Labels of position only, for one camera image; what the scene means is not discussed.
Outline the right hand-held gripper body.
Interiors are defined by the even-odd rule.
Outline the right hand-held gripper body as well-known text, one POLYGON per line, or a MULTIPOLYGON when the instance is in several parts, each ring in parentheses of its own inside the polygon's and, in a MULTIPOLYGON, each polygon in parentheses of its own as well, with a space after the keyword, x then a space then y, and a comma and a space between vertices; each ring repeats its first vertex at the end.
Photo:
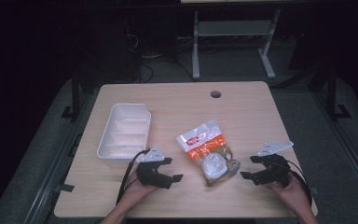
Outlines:
POLYGON ((253 174, 253 182, 256 185, 264 185, 267 183, 278 182, 283 187, 289 184, 287 174, 291 170, 286 159, 278 155, 289 147, 294 145, 293 142, 285 143, 265 143, 256 156, 264 157, 262 164, 265 169, 253 174))

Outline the person's left hand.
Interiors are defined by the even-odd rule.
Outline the person's left hand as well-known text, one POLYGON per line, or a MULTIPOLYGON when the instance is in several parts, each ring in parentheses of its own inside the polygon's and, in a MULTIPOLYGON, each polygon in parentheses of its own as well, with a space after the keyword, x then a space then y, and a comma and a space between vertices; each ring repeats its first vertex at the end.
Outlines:
POLYGON ((135 172, 132 172, 125 185, 125 190, 119 201, 119 204, 126 205, 129 208, 132 208, 156 190, 158 190, 158 187, 143 185, 138 180, 137 174, 135 172))

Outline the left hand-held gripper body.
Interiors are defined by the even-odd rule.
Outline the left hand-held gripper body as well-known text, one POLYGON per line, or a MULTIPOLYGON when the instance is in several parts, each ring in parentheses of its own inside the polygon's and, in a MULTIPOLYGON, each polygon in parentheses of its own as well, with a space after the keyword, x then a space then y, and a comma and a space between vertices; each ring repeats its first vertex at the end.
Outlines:
POLYGON ((136 174, 138 180, 145 186, 149 185, 169 189, 172 183, 166 182, 168 175, 161 174, 158 171, 158 168, 163 165, 160 162, 165 158, 159 146, 150 148, 137 166, 136 174))

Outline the white divided plastic container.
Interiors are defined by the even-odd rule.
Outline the white divided plastic container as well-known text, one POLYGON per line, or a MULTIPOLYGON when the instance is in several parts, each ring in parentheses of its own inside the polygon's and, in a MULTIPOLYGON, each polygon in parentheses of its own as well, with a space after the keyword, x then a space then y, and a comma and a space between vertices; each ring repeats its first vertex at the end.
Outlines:
POLYGON ((144 104, 115 104, 106 122, 97 155, 129 160, 146 149, 151 113, 144 104))

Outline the black metal stand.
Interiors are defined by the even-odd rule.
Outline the black metal stand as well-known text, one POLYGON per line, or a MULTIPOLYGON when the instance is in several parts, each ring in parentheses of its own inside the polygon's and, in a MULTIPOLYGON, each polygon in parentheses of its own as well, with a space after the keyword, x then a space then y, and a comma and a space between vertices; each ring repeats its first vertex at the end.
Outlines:
POLYGON ((337 72, 331 64, 328 64, 326 66, 325 80, 326 80, 325 109, 327 115, 332 121, 337 121, 338 119, 349 119, 351 117, 351 114, 349 113, 346 106, 339 105, 336 103, 337 72))
POLYGON ((70 119, 72 122, 76 121, 80 112, 80 96, 79 96, 79 80, 77 72, 74 72, 71 77, 72 87, 72 105, 67 106, 62 112, 62 118, 70 119))

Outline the white metal desk frame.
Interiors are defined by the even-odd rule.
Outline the white metal desk frame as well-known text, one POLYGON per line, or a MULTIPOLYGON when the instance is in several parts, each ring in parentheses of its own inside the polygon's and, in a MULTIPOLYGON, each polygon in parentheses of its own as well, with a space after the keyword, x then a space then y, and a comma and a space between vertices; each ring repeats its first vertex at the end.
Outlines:
POLYGON ((199 38, 211 36, 264 36, 265 44, 258 49, 259 58, 270 79, 276 77, 269 61, 269 47, 273 39, 281 11, 275 9, 270 20, 257 21, 201 21, 199 12, 194 13, 192 78, 200 79, 199 38))

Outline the grey metal rail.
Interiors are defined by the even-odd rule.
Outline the grey metal rail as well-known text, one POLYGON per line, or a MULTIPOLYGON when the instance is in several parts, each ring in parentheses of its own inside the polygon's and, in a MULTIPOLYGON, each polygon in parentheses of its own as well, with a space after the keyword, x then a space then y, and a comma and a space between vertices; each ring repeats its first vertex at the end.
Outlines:
POLYGON ((68 100, 48 112, 48 120, 42 122, 42 130, 31 144, 32 155, 27 160, 30 164, 26 166, 29 177, 39 174, 41 178, 21 224, 48 222, 95 100, 95 94, 69 94, 68 100))
POLYGON ((332 129, 333 133, 335 134, 338 142, 341 144, 343 148, 344 154, 346 155, 347 159, 349 160, 349 164, 354 171, 356 177, 358 178, 358 155, 355 152, 355 147, 350 143, 349 138, 345 135, 342 128, 339 126, 337 118, 331 116, 327 112, 327 102, 324 100, 320 93, 313 93, 312 97, 316 102, 316 105, 321 110, 324 118, 326 119, 328 125, 332 129))

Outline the person's right hand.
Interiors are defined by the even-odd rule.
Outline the person's right hand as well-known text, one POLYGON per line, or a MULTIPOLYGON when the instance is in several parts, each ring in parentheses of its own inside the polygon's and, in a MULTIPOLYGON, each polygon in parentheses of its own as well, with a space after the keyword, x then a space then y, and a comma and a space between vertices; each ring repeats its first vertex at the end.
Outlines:
POLYGON ((301 183, 291 174, 288 174, 289 184, 281 187, 278 184, 268 183, 264 187, 271 190, 283 203, 298 217, 312 215, 311 206, 301 183))

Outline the clear plastic bag orange label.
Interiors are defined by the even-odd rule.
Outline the clear plastic bag orange label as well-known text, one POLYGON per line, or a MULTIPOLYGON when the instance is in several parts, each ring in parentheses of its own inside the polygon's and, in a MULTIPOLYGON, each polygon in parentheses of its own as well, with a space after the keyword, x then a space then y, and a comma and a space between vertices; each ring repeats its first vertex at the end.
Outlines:
POLYGON ((176 138, 186 155, 203 172, 208 187, 231 178, 241 163, 233 152, 215 119, 201 124, 176 138))

